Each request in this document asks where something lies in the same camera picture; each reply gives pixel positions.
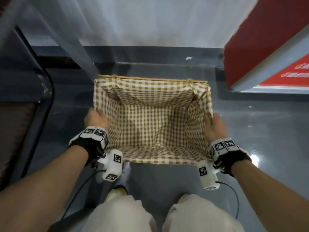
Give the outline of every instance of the white wall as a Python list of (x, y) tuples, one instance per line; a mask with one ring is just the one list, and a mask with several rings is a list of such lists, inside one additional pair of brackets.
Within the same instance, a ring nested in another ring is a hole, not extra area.
[[(59, 0), (88, 45), (223, 48), (257, 0)], [(19, 26), (32, 46), (57, 45), (28, 9)]]

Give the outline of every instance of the fabric-lined basket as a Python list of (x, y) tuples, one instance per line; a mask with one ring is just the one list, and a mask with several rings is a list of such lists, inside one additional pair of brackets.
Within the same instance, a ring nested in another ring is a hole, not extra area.
[(94, 106), (110, 121), (108, 149), (124, 161), (196, 164), (210, 159), (203, 117), (212, 116), (207, 81), (99, 75)]

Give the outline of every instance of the black cable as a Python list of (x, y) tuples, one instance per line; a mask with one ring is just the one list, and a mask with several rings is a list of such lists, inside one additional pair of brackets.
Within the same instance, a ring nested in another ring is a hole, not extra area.
[(233, 187), (231, 187), (230, 185), (228, 185), (228, 184), (226, 184), (224, 182), (216, 182), (216, 183), (224, 184), (224, 185), (230, 187), (234, 191), (234, 193), (236, 195), (236, 199), (237, 199), (237, 212), (236, 212), (236, 217), (235, 217), (237, 219), (238, 218), (238, 212), (239, 212), (239, 200), (238, 200), (238, 195), (237, 195), (236, 191), (234, 190)]
[(106, 170), (99, 170), (99, 171), (96, 171), (96, 172), (94, 172), (93, 174), (91, 174), (91, 176), (88, 177), (87, 180), (85, 180), (85, 182), (81, 185), (81, 187), (79, 187), (78, 191), (77, 191), (76, 194), (74, 195), (74, 197), (73, 197), (73, 199), (71, 200), (70, 204), (69, 204), (68, 207), (66, 208), (66, 211), (64, 212), (64, 214), (63, 214), (61, 220), (66, 216), (66, 214), (67, 214), (69, 208), (71, 207), (72, 203), (74, 202), (75, 198), (77, 197), (79, 191), (83, 188), (83, 186), (84, 186), (94, 175), (96, 175), (96, 174), (99, 173), (99, 172), (106, 172)]

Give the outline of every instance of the red board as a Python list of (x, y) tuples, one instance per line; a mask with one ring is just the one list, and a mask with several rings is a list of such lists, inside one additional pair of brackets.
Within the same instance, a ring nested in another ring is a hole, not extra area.
[(223, 52), (228, 87), (309, 24), (309, 0), (258, 0)]
[(309, 54), (268, 78), (260, 85), (309, 87)]

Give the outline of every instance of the beige pants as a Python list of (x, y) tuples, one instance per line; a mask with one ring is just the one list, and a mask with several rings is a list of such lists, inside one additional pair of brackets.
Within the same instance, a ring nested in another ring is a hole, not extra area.
[[(155, 232), (156, 223), (140, 200), (131, 195), (99, 205), (90, 215), (83, 232)], [(188, 195), (168, 212), (162, 232), (240, 232), (242, 225), (197, 195)]]

